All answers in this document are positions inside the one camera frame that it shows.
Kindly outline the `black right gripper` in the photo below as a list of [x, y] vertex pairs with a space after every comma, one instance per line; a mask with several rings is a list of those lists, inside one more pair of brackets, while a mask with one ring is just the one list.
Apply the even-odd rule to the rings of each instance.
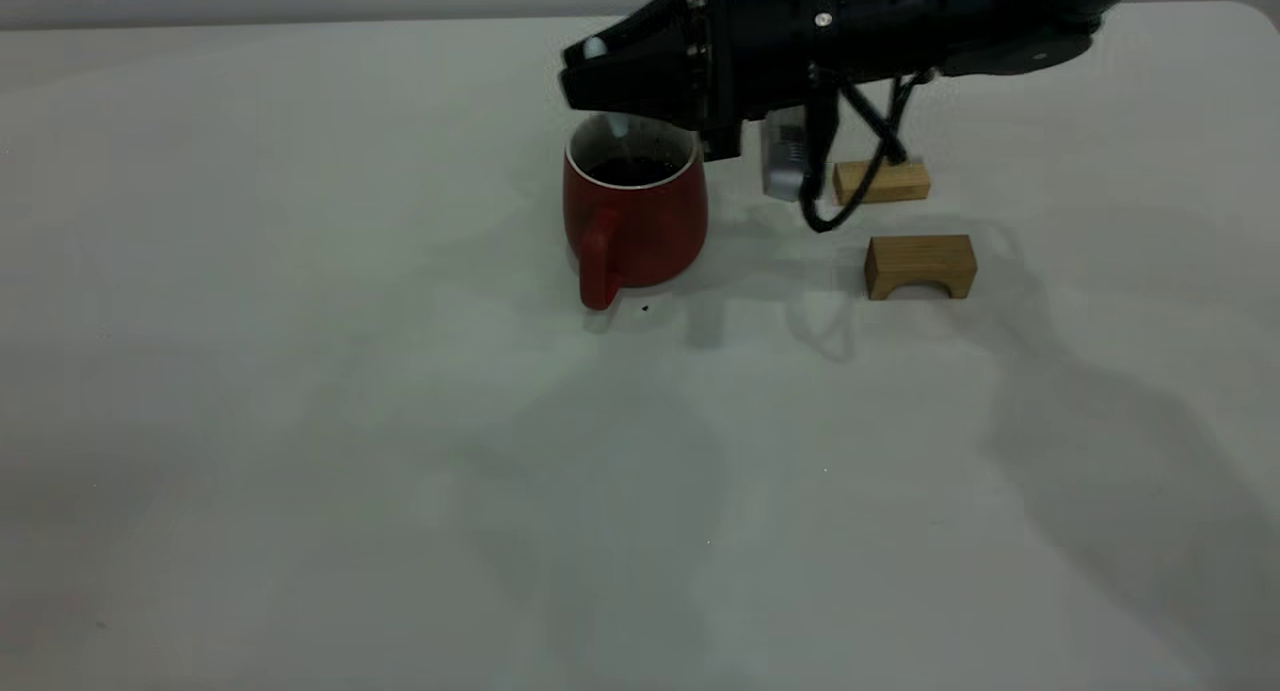
[[[649, 0], [616, 24], [563, 49], [559, 86], [572, 109], [620, 113], [698, 131], [707, 161], [741, 154], [745, 122], [806, 107], [815, 134], [832, 138], [837, 81], [822, 47], [837, 29], [844, 0]], [[698, 61], [613, 58], [643, 41], [672, 36], [696, 44]], [[611, 56], [586, 59], [599, 38]]]

